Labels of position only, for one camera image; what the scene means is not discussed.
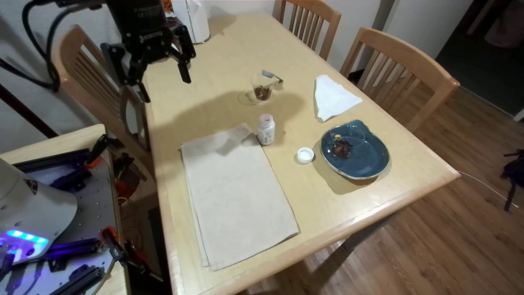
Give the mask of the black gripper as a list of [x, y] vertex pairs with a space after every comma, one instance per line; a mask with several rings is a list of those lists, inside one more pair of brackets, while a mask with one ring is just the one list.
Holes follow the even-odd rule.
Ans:
[[153, 62], [174, 57], [182, 80], [192, 84], [191, 61], [197, 53], [186, 25], [176, 23], [169, 26], [163, 23], [146, 28], [135, 20], [120, 20], [117, 28], [122, 33], [122, 43], [105, 44], [105, 57], [114, 76], [120, 82], [135, 87], [145, 103], [150, 103], [151, 98], [143, 84], [143, 76]]

